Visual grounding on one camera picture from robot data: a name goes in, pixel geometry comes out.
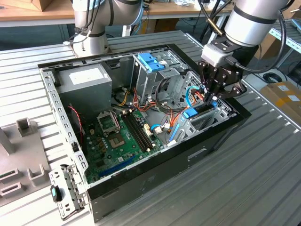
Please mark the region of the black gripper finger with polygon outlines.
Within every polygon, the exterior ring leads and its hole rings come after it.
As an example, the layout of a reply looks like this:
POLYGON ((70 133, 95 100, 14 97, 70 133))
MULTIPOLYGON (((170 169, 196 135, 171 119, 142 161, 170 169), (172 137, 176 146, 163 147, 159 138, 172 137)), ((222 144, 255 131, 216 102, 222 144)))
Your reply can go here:
POLYGON ((238 97, 246 93, 247 88, 241 82, 236 82, 230 85, 221 86, 218 91, 213 92, 212 101, 225 100, 229 98, 238 97))
POLYGON ((217 68, 213 67, 206 61, 200 61, 198 62, 198 71, 201 83, 205 86, 205 97, 203 101, 205 103, 212 103, 215 95, 214 88, 216 82, 214 80, 217 74, 217 68))

